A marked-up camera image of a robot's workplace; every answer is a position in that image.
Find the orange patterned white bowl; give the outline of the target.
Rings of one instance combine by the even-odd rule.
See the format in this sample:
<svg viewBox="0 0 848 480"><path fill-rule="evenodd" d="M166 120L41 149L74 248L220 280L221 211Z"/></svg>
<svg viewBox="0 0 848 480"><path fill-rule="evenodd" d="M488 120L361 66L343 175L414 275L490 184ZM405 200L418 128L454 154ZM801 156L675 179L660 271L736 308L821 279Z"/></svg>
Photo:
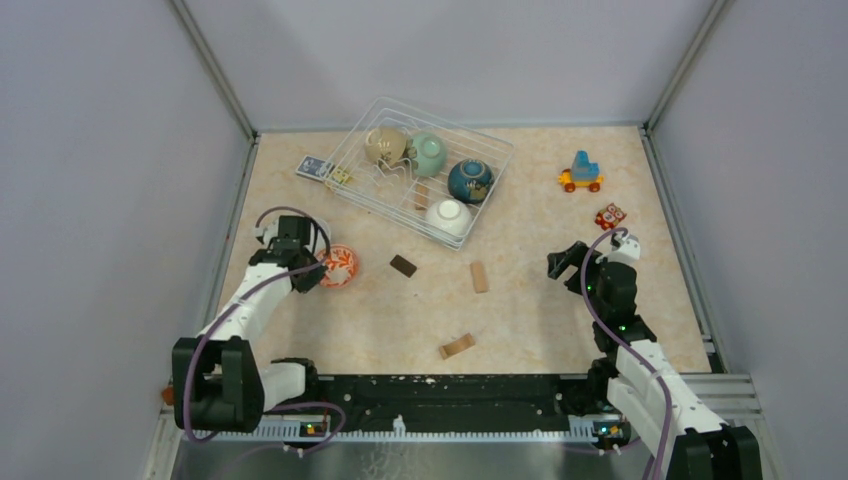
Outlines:
<svg viewBox="0 0 848 480"><path fill-rule="evenodd" d="M324 288L339 289L348 286L358 275L360 261L357 253L349 246L332 244L319 251L318 260L324 260L327 268L319 285Z"/></svg>

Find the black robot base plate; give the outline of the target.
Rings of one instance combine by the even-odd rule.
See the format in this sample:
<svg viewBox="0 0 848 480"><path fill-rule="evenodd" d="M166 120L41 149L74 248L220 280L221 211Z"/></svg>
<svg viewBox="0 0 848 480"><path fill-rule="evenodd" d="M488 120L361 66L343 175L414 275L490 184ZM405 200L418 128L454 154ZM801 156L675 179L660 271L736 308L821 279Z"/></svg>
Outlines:
<svg viewBox="0 0 848 480"><path fill-rule="evenodd" d="M325 375L283 404L308 402L340 407L345 433L387 431L397 417L412 433L564 432L615 413L584 374Z"/></svg>

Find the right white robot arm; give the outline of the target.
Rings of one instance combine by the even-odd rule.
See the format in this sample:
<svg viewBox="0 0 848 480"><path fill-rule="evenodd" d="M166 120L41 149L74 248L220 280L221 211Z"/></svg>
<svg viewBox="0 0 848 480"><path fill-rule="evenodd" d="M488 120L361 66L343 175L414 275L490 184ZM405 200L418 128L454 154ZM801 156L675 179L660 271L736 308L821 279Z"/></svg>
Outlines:
<svg viewBox="0 0 848 480"><path fill-rule="evenodd" d="M699 398L671 366L637 312L639 248L615 235L606 254L577 241L547 256L547 275L574 273L566 288L582 297L602 358L587 373L583 399L600 412L618 411L649 449L651 479L761 479L758 440L732 426Z"/></svg>

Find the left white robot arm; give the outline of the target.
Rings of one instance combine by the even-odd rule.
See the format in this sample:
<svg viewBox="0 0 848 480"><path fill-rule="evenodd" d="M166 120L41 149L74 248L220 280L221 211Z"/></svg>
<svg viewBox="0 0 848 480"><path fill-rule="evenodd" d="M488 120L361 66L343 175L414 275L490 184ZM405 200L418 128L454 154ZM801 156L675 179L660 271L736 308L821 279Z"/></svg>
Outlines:
<svg viewBox="0 0 848 480"><path fill-rule="evenodd" d="M293 207L272 211L276 220L254 226L260 247L236 292L209 325L172 348L174 422L194 442L219 432L249 433L283 402L302 414L319 404L311 361L287 358L260 367L253 353L286 297L310 292L327 272L327 229Z"/></svg>

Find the plain white bowl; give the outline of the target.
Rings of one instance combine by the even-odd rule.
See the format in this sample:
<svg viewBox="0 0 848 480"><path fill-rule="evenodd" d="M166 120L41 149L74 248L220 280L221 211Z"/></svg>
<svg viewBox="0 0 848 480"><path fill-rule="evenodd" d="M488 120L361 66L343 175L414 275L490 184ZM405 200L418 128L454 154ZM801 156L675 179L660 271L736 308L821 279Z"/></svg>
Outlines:
<svg viewBox="0 0 848 480"><path fill-rule="evenodd" d="M331 229L329 224L320 217L311 220L310 240L307 244L308 251L315 255L321 255L327 246L331 244Z"/></svg>

